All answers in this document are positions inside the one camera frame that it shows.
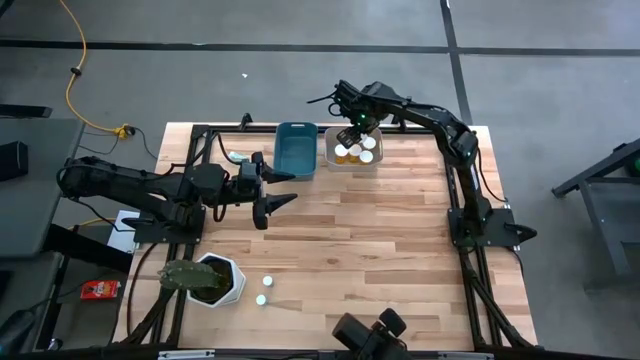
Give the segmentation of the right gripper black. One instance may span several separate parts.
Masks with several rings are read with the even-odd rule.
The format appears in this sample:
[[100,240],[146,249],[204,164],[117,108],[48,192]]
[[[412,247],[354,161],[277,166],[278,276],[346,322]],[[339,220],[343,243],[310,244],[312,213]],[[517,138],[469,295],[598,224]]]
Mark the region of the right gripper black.
[[375,99],[382,89],[382,83],[375,81],[358,90],[351,83],[340,80],[335,85],[334,103],[339,114],[348,118],[352,127],[342,129],[336,139],[344,147],[352,147],[360,142],[360,133],[369,134],[388,117],[384,105]]

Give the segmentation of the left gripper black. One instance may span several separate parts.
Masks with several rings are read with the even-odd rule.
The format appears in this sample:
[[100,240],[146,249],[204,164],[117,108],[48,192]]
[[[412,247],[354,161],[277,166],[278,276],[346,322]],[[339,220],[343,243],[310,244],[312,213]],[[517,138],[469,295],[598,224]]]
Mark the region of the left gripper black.
[[241,203],[252,203],[252,219],[256,229],[266,230],[268,228],[267,214],[271,215],[273,212],[295,200],[298,195],[296,193],[288,193],[281,195],[263,194],[263,180],[268,184],[274,184],[284,181],[293,180],[296,178],[294,174],[276,171],[270,167],[265,167],[264,157],[261,152],[254,152],[251,154],[249,162],[257,164],[257,172],[259,180],[256,182],[256,186],[252,189],[243,189],[238,186],[237,176],[233,176],[231,180],[232,189],[232,202],[240,205]]

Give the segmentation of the white plastic bin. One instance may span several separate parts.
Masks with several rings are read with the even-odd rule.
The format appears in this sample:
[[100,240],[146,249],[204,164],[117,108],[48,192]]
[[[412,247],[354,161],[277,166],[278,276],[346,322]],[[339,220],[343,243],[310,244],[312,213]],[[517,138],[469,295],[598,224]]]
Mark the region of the white plastic bin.
[[[338,144],[336,135],[342,130],[341,127],[329,127],[324,134],[325,142],[325,159],[328,163],[328,169],[332,172],[375,172],[376,167],[382,162],[384,158],[383,154],[383,140],[382,132],[379,129],[375,129],[371,135],[367,137],[373,137],[376,139],[377,145],[374,149],[368,150],[373,153],[374,159],[371,164],[363,165],[359,163],[351,163],[347,160],[344,164],[335,163],[334,147]],[[363,150],[367,150],[362,146],[362,141],[359,145]]]

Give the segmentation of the teal plastic bin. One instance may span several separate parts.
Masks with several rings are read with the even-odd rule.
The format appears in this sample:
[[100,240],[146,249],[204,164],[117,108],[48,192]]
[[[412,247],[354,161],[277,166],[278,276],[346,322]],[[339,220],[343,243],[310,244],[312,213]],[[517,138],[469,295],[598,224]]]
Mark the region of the teal plastic bin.
[[310,122],[284,122],[277,126],[274,144],[274,169],[309,181],[317,167],[318,128]]

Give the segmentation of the white hexagonal plant pot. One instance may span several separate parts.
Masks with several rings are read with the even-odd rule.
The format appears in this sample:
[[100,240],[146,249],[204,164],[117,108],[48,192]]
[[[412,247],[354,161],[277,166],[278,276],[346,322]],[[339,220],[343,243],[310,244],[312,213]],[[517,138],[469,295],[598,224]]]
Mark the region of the white hexagonal plant pot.
[[244,290],[246,276],[234,260],[208,252],[197,262],[211,267],[222,279],[218,288],[189,290],[187,298],[190,301],[209,308],[217,308],[239,300]]

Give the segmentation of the black boxy device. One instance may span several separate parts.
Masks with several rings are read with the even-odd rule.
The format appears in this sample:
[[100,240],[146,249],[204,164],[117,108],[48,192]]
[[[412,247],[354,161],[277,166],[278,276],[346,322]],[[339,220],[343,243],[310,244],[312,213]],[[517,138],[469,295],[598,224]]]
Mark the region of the black boxy device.
[[391,308],[386,308],[370,327],[345,313],[332,331],[333,337],[348,349],[338,360],[413,360],[400,339],[406,328],[404,320]]

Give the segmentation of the black floor beam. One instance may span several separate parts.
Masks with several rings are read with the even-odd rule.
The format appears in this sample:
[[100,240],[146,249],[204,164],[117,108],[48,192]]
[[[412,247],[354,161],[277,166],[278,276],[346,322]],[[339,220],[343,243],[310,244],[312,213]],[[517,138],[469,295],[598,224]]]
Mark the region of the black floor beam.
[[56,224],[49,226],[42,251],[57,252],[69,258],[122,273],[129,272],[133,259],[130,253],[102,244],[75,230],[68,230]]

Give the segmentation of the red packet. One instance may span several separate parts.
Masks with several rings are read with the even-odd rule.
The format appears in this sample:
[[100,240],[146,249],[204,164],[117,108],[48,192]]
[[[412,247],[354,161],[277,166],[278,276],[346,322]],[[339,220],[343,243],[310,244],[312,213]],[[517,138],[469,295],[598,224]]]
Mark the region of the red packet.
[[117,280],[92,280],[81,287],[81,300],[109,300],[118,296],[121,283]]

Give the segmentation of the grey side table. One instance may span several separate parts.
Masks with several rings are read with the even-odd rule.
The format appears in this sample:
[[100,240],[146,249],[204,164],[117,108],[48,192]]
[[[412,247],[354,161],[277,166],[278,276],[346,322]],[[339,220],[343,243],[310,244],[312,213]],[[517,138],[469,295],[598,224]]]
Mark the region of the grey side table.
[[84,125],[74,119],[0,119],[0,145],[27,146],[28,173],[0,182],[0,258],[37,254],[59,202],[56,173],[75,156]]

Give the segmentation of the black flat bar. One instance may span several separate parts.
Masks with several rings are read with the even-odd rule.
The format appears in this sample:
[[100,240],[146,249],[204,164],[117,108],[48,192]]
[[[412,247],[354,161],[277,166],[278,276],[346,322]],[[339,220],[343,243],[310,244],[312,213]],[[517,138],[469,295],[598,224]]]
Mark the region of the black flat bar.
[[46,106],[0,104],[0,117],[49,118],[53,109]]

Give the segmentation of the black box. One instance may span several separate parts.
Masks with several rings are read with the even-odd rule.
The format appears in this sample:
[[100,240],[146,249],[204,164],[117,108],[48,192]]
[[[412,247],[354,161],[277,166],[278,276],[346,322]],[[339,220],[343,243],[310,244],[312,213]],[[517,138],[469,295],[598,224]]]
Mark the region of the black box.
[[28,174],[28,153],[28,145],[21,141],[0,145],[0,182]]

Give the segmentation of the dark grey bag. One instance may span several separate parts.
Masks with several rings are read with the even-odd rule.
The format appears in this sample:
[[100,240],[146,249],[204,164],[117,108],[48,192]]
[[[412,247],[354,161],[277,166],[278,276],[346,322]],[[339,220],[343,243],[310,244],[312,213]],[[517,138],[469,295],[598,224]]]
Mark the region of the dark grey bag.
[[0,325],[0,355],[18,353],[35,323],[35,312],[22,309]]

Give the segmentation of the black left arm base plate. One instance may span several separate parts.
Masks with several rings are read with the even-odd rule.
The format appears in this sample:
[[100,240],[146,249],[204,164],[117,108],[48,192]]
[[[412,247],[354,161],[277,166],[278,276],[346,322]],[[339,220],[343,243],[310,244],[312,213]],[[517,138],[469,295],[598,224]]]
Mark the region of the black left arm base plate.
[[135,230],[133,241],[138,244],[181,244],[194,245],[202,238],[206,208],[196,206],[191,222],[185,227],[166,225],[155,219],[150,213],[142,212],[133,221]]

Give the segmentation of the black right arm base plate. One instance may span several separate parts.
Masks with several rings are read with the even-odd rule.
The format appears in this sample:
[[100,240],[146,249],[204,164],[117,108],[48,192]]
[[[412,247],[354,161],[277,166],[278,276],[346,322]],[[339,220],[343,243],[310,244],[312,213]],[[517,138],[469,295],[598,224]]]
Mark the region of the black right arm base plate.
[[531,227],[516,224],[511,209],[490,209],[485,215],[472,215],[463,209],[447,213],[451,242],[458,248],[514,247],[537,236]]

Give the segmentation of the silver metal bracket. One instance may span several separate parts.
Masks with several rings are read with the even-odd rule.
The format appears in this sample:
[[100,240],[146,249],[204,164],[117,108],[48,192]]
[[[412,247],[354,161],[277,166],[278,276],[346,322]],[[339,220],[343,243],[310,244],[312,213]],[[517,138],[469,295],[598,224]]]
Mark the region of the silver metal bracket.
[[494,355],[482,352],[446,351],[438,353],[438,360],[495,360]]
[[157,360],[215,360],[214,350],[172,350],[158,353]]

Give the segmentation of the dark grey metal table frame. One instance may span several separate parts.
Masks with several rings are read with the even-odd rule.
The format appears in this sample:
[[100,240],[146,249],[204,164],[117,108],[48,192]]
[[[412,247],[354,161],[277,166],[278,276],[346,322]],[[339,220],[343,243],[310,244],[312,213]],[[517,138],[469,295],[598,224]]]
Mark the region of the dark grey metal table frame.
[[551,189],[562,198],[578,191],[590,222],[604,243],[611,275],[584,284],[587,292],[640,287],[640,265],[632,265],[626,247],[640,249],[640,177],[629,170],[640,157],[640,138],[614,148],[610,155]]

